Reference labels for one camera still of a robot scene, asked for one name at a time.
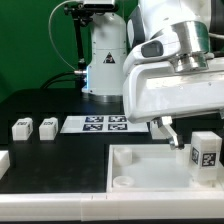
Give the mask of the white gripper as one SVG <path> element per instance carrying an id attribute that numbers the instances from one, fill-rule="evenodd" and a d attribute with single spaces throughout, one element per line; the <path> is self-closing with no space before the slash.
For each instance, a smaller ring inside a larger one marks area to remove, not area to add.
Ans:
<path id="1" fill-rule="evenodd" d="M 171 60 L 181 50 L 176 36 L 160 36 L 137 45 L 125 60 L 123 104 L 132 123 L 156 118 L 172 150 L 184 143 L 171 127 L 172 118 L 216 113 L 224 109 L 224 57 L 205 56 L 205 70 L 177 72 Z"/>

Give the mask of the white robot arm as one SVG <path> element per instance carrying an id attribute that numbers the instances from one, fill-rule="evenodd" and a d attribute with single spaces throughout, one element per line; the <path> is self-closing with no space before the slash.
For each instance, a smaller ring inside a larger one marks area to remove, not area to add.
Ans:
<path id="1" fill-rule="evenodd" d="M 127 21 L 114 5 L 84 0 L 94 11 L 87 96 L 122 100 L 132 123 L 224 108 L 224 57 L 210 50 L 216 0 L 138 0 Z"/>

